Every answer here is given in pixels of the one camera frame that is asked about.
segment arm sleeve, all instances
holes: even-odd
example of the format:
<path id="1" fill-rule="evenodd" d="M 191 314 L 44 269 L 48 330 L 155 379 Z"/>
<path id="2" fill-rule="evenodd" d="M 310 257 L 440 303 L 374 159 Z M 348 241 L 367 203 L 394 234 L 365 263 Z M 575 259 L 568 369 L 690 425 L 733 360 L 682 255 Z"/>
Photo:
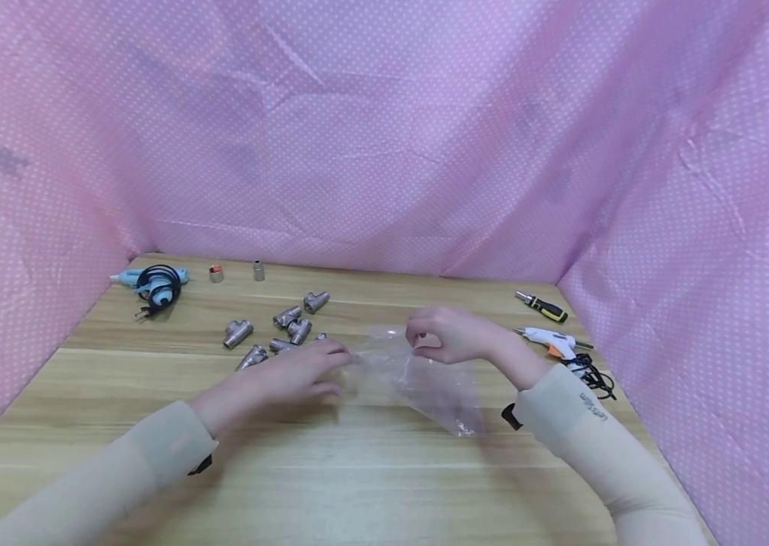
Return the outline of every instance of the arm sleeve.
<path id="1" fill-rule="evenodd" d="M 187 404 L 162 408 L 10 512 L 0 521 L 0 546 L 96 544 L 217 446 Z"/>
<path id="2" fill-rule="evenodd" d="M 567 367 L 519 392 L 513 414 L 601 497 L 621 546 L 707 544 L 670 475 Z"/>

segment pink backdrop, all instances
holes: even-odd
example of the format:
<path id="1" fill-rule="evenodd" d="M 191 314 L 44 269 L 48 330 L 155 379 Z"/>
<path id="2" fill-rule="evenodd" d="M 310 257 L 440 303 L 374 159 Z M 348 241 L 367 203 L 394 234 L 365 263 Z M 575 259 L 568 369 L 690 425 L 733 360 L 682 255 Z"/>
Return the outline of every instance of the pink backdrop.
<path id="1" fill-rule="evenodd" d="M 769 544 L 769 1 L 0 0 L 0 413 L 150 249 L 559 282 Z"/>

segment yellow and black screwdriver handle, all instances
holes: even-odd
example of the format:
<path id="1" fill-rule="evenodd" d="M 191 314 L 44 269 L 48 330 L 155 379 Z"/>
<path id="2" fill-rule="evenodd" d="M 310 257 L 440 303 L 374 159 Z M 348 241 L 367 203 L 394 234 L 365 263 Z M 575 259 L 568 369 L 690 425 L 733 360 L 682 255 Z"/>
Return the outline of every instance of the yellow and black screwdriver handle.
<path id="1" fill-rule="evenodd" d="M 519 300 L 522 300 L 524 303 L 526 303 L 530 309 L 535 309 L 536 311 L 541 312 L 543 316 L 550 318 L 554 322 L 564 323 L 570 317 L 569 315 L 567 315 L 567 311 L 564 311 L 563 309 L 558 308 L 558 306 L 556 306 L 553 303 L 548 303 L 548 301 L 540 300 L 538 297 L 535 297 L 535 295 L 533 294 L 516 292 L 515 297 L 518 298 Z"/>

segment black strap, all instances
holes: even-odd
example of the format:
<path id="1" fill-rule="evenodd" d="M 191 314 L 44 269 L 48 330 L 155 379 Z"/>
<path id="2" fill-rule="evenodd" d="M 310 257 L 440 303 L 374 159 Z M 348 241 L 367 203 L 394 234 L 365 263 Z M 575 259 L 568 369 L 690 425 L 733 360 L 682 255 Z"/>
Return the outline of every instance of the black strap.
<path id="1" fill-rule="evenodd" d="M 212 461 L 213 461 L 212 455 L 208 455 L 204 460 L 202 460 L 202 462 L 199 464 L 199 466 L 196 467 L 196 470 L 194 470 L 193 472 L 190 472 L 188 476 L 196 476 L 196 475 L 198 475 L 200 472 L 206 470 L 206 468 L 211 466 L 212 465 Z"/>
<path id="2" fill-rule="evenodd" d="M 520 429 L 523 425 L 518 422 L 518 419 L 515 419 L 515 414 L 512 413 L 512 410 L 515 409 L 515 403 L 510 403 L 509 406 L 506 406 L 503 409 L 503 413 L 500 414 L 500 417 L 505 419 L 509 425 L 515 429 Z"/>

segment white glue gun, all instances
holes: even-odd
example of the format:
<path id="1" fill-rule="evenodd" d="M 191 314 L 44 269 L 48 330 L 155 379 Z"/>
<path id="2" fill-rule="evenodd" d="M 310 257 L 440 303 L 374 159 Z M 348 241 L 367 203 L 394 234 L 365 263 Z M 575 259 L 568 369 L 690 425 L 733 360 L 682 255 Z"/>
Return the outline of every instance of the white glue gun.
<path id="1" fill-rule="evenodd" d="M 556 356 L 559 360 L 567 362 L 576 358 L 576 353 L 573 351 L 574 347 L 584 347 L 585 349 L 593 349 L 594 347 L 591 344 L 584 343 L 584 341 L 576 341 L 572 335 L 558 334 L 543 328 L 515 328 L 513 331 L 533 341 L 534 344 L 545 345 L 548 347 L 549 355 Z"/>

